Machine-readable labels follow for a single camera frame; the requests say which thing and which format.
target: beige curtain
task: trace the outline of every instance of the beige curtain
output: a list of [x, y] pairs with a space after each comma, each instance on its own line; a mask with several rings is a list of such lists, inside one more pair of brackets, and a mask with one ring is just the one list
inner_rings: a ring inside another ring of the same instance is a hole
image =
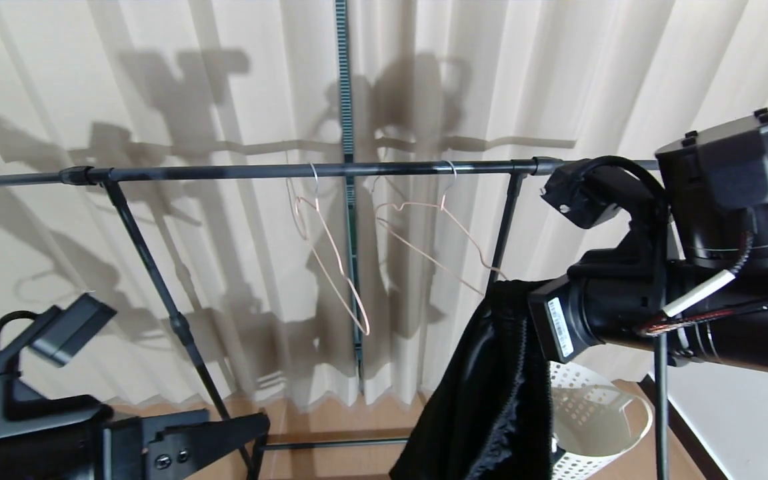
[[[332, 2], [0, 3], [0, 174], [102, 167], [339, 162]], [[349, 3], [356, 160], [650, 158], [691, 128], [768, 105], [768, 0]], [[458, 176], [447, 206], [386, 210], [400, 235], [482, 286], [504, 175]], [[580, 231], [525, 182], [503, 262], [512, 279], [564, 273], [625, 233]], [[351, 320], [318, 267], [336, 258], [292, 192], [311, 179], [128, 183], [125, 193], [222, 395], [299, 406], [409, 401], [433, 389], [479, 295], [380, 227], [386, 201], [438, 201], [451, 176], [357, 179], [360, 293], [372, 324], [363, 384]], [[345, 258], [344, 183], [321, 179]], [[337, 283], [348, 297], [347, 287]], [[30, 353], [47, 395], [140, 404], [205, 397], [122, 225], [98, 188], [0, 189], [0, 316], [81, 292], [119, 310], [70, 364]], [[14, 334], [8, 330], [10, 337]], [[580, 362], [639, 379], [646, 353], [598, 347]]]

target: floor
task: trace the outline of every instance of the floor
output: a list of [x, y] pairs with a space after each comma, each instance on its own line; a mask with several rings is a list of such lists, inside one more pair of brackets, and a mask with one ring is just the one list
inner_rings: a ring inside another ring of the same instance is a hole
[[[640, 394], [636, 383], [618, 382], [619, 388]], [[276, 401], [265, 408], [271, 419], [270, 443], [286, 441], [344, 440], [348, 438], [406, 437], [411, 426], [423, 410], [423, 398], [414, 400], [410, 407], [386, 398], [371, 407], [355, 405], [346, 408], [338, 401], [324, 401], [309, 414], [299, 413], [286, 401]], [[191, 409], [205, 405], [192, 405]], [[243, 399], [229, 399], [227, 407], [232, 415], [245, 415], [256, 410]], [[177, 410], [168, 405], [149, 408], [118, 407], [128, 413], [142, 416], [172, 413]], [[631, 428], [640, 429], [645, 422], [644, 408], [628, 407]], [[333, 449], [267, 452], [263, 461], [262, 479], [326, 478], [387, 478], [387, 472], [402, 450], [401, 445], [372, 447], [334, 447]], [[673, 480], [704, 480], [704, 476], [689, 458], [674, 435], [670, 439], [670, 472]], [[650, 480], [653, 471], [653, 432], [626, 455], [616, 459], [591, 478], [593, 480]], [[244, 464], [238, 455], [228, 455], [190, 478], [195, 480], [243, 478]]]

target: horizontal rod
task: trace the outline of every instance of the horizontal rod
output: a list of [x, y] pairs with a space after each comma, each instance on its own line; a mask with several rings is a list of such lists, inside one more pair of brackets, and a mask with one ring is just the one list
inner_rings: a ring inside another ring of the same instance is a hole
[[[558, 158], [536, 157], [511, 161], [454, 161], [458, 174], [522, 173], [549, 175], [563, 163]], [[656, 161], [637, 161], [649, 170], [656, 170]], [[98, 185], [106, 182], [137, 182], [155, 180], [206, 179], [286, 179], [286, 177], [363, 177], [372, 175], [435, 175], [452, 172], [449, 162], [412, 161], [381, 163], [320, 163], [280, 165], [228, 165], [208, 167], [152, 167], [152, 168], [92, 168], [74, 173], [71, 167], [60, 173], [24, 173], [0, 175], [0, 186], [42, 185], [43, 183], [69, 183], [70, 185]]]
[[406, 443], [408, 437], [400, 438], [368, 438], [365, 440], [332, 440], [332, 441], [301, 441], [300, 443], [266, 443], [264, 450], [308, 450], [325, 449], [326, 447], [360, 447], [363, 445], [395, 445]]

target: black garment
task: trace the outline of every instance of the black garment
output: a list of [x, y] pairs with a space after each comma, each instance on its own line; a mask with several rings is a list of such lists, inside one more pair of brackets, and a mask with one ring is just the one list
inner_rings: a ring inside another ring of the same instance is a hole
[[549, 368], [527, 306], [544, 283], [494, 283], [390, 477], [551, 478]]

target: laundry basket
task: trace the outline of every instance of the laundry basket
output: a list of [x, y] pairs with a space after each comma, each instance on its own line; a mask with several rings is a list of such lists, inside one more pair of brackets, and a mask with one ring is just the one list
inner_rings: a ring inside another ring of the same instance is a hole
[[[594, 371], [573, 363], [551, 362], [553, 431], [563, 455], [553, 467], [554, 480], [591, 477], [624, 455], [648, 433], [653, 413], [648, 401], [612, 385]], [[630, 431], [625, 408], [642, 402], [648, 421]]]

